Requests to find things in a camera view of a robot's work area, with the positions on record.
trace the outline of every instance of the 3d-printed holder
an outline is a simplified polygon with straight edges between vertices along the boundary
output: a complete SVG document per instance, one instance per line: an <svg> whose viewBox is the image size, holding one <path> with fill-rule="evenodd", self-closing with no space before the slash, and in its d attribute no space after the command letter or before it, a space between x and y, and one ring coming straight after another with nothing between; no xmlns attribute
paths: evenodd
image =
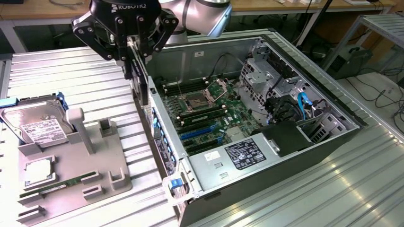
<svg viewBox="0 0 404 227"><path fill-rule="evenodd" d="M101 119L96 125L85 127L81 108L69 109L66 119L77 130L66 134L68 142L46 148L29 143L17 148L18 203L29 207L18 213L17 221L26 226L132 188L114 122ZM25 164L45 158L52 160L52 179L25 186Z"/></svg>

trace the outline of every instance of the aluminum profile table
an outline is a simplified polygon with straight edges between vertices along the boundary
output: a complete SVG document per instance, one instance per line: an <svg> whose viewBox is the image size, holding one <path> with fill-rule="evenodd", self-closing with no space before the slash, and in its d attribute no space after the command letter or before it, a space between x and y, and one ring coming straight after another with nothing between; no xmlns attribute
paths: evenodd
<svg viewBox="0 0 404 227"><path fill-rule="evenodd" d="M356 33L360 25L366 26L372 31L377 32L384 38L389 39L397 46L404 48L404 15L388 14L388 15L361 15L357 17L352 24L345 36L342 37L334 51L325 57L321 68L326 70L338 55L340 50L349 42L350 37Z"/></svg>
<svg viewBox="0 0 404 227"><path fill-rule="evenodd" d="M192 226L400 226L404 224L404 141L344 88L277 34L266 33L322 85L346 103L368 127L325 160ZM225 35L240 35L240 32ZM36 226L177 226L161 189L144 131L120 68L88 48L14 54L5 63L8 96L64 91L70 106L85 111L85 123L112 117L118 125L133 189ZM14 136L0 131L0 226L17 209L12 185Z"/></svg>

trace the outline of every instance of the robotiq logo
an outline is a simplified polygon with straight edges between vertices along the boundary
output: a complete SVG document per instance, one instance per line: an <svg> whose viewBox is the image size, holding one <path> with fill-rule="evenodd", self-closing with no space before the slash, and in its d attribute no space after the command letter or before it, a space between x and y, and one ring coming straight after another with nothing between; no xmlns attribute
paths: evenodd
<svg viewBox="0 0 404 227"><path fill-rule="evenodd" d="M112 4L110 6L112 6L110 13L114 13L116 10L121 10L121 9L145 9L145 4L140 4L136 6L121 6L121 5Z"/></svg>

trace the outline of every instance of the hard drive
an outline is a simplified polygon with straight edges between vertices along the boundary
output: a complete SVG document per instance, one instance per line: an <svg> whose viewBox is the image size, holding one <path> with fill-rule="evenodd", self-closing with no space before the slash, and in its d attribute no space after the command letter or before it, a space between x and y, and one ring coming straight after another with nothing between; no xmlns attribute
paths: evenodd
<svg viewBox="0 0 404 227"><path fill-rule="evenodd" d="M0 100L0 120L5 123L22 144L36 143L41 148L68 141L74 132L66 121L61 93L34 98Z"/></svg>

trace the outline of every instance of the motherboard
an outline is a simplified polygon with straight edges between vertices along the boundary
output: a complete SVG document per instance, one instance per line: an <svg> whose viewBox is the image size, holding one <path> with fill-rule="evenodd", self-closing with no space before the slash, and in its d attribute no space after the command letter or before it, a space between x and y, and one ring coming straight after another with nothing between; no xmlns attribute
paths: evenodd
<svg viewBox="0 0 404 227"><path fill-rule="evenodd" d="M160 91L189 155L248 137L260 127L240 100L238 90L240 87L226 79L212 79L170 85Z"/></svg>

